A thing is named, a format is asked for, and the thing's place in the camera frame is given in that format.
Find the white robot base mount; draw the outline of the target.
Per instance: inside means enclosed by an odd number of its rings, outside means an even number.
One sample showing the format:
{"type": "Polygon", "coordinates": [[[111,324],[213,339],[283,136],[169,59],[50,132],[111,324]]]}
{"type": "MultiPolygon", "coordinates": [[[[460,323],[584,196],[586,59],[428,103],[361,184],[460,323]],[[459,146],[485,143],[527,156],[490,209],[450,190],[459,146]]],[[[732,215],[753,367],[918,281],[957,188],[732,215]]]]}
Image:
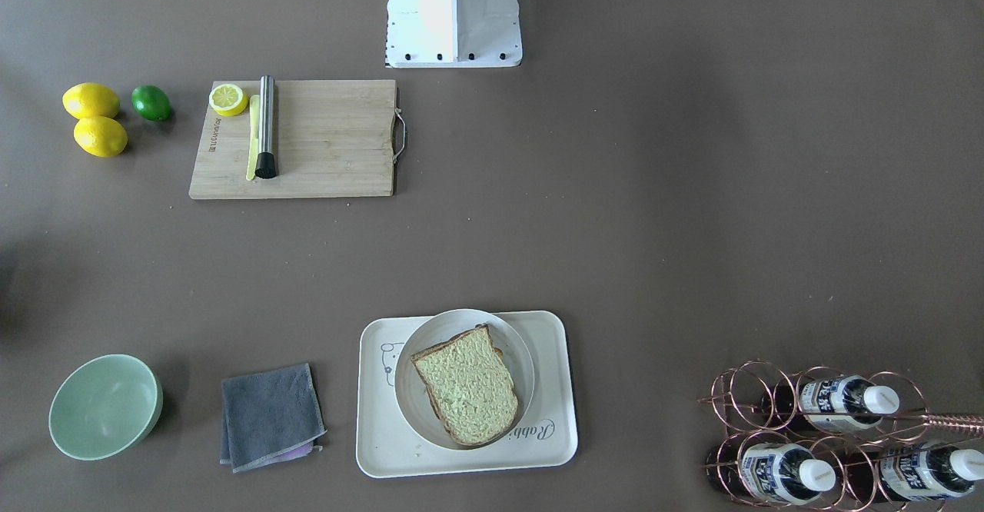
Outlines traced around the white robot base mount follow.
{"type": "Polygon", "coordinates": [[[519,0],[387,0],[389,68],[510,68],[523,57],[519,0]]]}

